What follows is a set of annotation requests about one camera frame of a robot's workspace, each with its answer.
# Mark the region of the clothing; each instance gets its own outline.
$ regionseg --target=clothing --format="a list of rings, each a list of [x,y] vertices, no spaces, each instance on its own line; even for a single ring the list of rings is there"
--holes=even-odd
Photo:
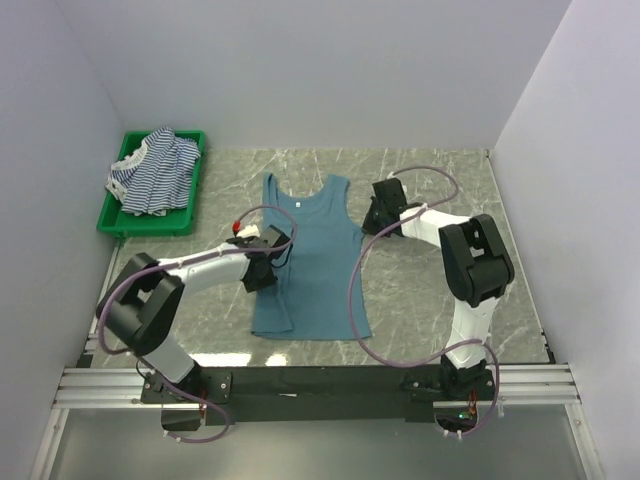
[[[199,157],[196,142],[161,128],[145,137],[133,154],[111,166],[107,190],[127,213],[164,215],[169,209],[186,208]]]
[[[329,175],[322,189],[305,198],[278,190],[273,174],[264,177],[262,201],[283,208],[298,227],[289,261],[274,269],[278,281],[259,290],[252,333],[289,340],[353,339],[347,313],[347,286],[364,233],[347,214],[349,180]],[[289,220],[264,210],[264,225],[291,235]],[[281,265],[284,253],[274,265]],[[356,277],[353,311],[358,331],[371,336],[362,298],[360,272]]]

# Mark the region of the metal bracket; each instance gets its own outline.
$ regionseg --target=metal bracket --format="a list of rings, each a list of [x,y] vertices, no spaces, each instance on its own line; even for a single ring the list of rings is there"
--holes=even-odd
[[[231,372],[224,370],[203,369],[201,375],[206,399],[215,404],[229,402],[231,392]],[[176,396],[164,386],[158,374],[147,373],[140,396],[140,402],[150,404],[190,403]]]
[[[443,392],[443,387],[448,388],[448,391]],[[407,375],[401,388],[409,392],[409,405],[405,410],[407,422],[433,422],[434,403],[442,401],[443,393],[449,397],[448,400],[461,403],[468,401],[467,392],[470,388],[476,391],[479,401],[490,401],[495,393],[493,374],[485,368],[477,372],[472,381],[465,382],[464,388],[445,386],[438,378],[418,377],[412,373]]]

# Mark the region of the white enclosure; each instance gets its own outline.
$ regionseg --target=white enclosure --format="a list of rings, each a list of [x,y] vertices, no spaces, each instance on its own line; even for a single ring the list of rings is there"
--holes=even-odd
[[[214,146],[493,149],[605,469],[640,477],[637,2],[5,3],[3,478],[27,477],[82,350],[112,247],[95,231],[99,187],[122,134],[164,124],[204,129]]]

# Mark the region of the gray marble surface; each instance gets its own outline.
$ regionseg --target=gray marble surface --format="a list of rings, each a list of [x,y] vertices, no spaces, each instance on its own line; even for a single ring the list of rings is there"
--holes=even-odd
[[[156,258],[182,256],[217,246],[231,224],[258,205],[265,171],[294,196],[318,191],[326,175],[351,179],[348,212],[361,224],[369,208],[372,182],[398,168],[426,164],[445,168],[461,186],[452,202],[438,207],[457,215],[488,213],[496,220],[514,261],[516,279],[494,314],[491,344],[501,362],[547,362],[544,337],[516,256],[505,212],[484,150],[410,149],[241,149],[212,151],[204,158],[195,233],[176,238],[134,238],[120,249],[114,275],[135,253]],[[450,188],[437,173],[401,176],[409,201],[440,198]],[[260,215],[255,220],[261,221]],[[387,358],[423,358],[449,337],[453,297],[448,291],[439,249],[413,239],[382,239],[364,260],[363,291],[374,337],[369,345]],[[202,365],[359,365],[373,362],[353,341],[284,341],[249,332],[255,296],[242,285],[226,284],[184,299],[173,332]],[[109,336],[110,343],[116,343]],[[132,366],[127,356],[98,351],[94,367]]]

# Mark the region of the tank top strap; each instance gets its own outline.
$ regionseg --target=tank top strap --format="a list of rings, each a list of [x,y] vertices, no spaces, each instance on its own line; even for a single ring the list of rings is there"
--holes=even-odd
[[[350,180],[346,177],[333,174],[330,175],[330,177],[333,177],[331,182],[331,202],[329,206],[330,215],[339,221],[347,222],[350,227],[361,230],[358,225],[353,223],[347,211],[347,195],[349,185],[351,184]]]
[[[275,202],[275,177],[271,172],[265,172],[262,179],[262,203],[273,205]]]

